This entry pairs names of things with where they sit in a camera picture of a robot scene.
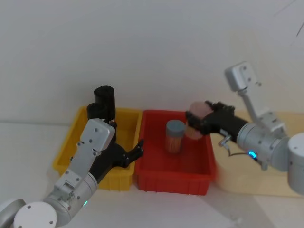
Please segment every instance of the blue indicator light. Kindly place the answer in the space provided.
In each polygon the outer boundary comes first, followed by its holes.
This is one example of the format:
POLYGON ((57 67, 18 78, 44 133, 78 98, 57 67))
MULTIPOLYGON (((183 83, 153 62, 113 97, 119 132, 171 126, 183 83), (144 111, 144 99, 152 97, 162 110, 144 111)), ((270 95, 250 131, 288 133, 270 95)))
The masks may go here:
POLYGON ((248 155, 249 155, 250 157, 252 157, 253 159, 254 159, 254 158, 257 158, 256 153, 254 153, 253 151, 249 151, 249 152, 248 152, 248 155))

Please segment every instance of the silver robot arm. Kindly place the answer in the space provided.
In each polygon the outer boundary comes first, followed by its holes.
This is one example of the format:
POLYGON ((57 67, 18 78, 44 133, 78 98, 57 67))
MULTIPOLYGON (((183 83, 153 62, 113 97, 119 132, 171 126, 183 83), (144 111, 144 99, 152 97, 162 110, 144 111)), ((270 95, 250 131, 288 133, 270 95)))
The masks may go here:
POLYGON ((223 135, 219 145, 225 147, 229 155, 227 142, 233 141, 263 170, 270 165, 279 171, 288 171, 289 186, 304 195, 304 133, 291 138, 286 135, 285 123, 260 99, 262 84, 249 63, 229 67, 225 76, 230 89, 243 98, 253 123, 234 116, 232 106, 207 101, 213 112, 202 120, 187 112, 188 124, 202 134, 223 135))
POLYGON ((41 202, 14 199, 0 205, 0 228, 56 228, 69 223, 115 166, 123 168, 141 157, 143 140, 130 152, 110 143, 115 129, 100 119, 88 120, 70 166, 41 202))

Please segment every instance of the gray lid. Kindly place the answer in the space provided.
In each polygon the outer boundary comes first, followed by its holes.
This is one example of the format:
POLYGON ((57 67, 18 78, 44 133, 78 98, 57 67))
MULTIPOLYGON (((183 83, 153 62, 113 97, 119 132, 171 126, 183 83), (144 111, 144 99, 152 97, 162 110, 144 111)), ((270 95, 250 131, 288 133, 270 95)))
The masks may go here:
POLYGON ((186 126, 180 120, 170 120, 166 126, 166 133, 170 136, 181 137, 185 133, 186 126))

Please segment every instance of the pink object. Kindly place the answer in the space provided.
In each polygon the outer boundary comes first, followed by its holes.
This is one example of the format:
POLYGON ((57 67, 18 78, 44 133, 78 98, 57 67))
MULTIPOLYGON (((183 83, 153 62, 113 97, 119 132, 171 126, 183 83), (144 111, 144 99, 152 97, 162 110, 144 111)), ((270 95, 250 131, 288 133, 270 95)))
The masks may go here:
MULTIPOLYGON (((202 101, 193 102, 190 105, 189 111, 199 119, 203 119, 206 115, 213 112, 212 109, 205 102, 202 101)), ((198 140, 202 137, 201 133, 199 131, 196 131, 192 127, 189 127, 188 123, 186 123, 185 134, 187 137, 194 140, 198 140)))

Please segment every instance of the plastic bin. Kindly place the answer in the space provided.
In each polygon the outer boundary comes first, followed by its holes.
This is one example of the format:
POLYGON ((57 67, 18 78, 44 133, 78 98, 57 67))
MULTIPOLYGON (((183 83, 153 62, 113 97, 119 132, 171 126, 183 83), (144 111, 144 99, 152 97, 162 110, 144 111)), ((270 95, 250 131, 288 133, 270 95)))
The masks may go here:
POLYGON ((140 190, 206 195, 215 178, 215 159, 210 136, 195 141, 184 137, 181 152, 165 150, 166 123, 184 123, 184 112, 147 110, 143 112, 140 138, 143 157, 136 161, 135 174, 140 190))
MULTIPOLYGON (((142 112, 132 109, 116 109, 117 139, 126 151, 130 151, 138 143, 138 136, 142 121, 142 112)), ((66 171, 70 164, 70 158, 74 156, 77 148, 76 143, 87 123, 86 107, 81 107, 75 117, 72 127, 66 136, 60 152, 53 162, 53 167, 60 175, 66 171)), ((134 173, 134 162, 128 168, 115 167, 99 183, 100 189, 129 190, 134 173)))

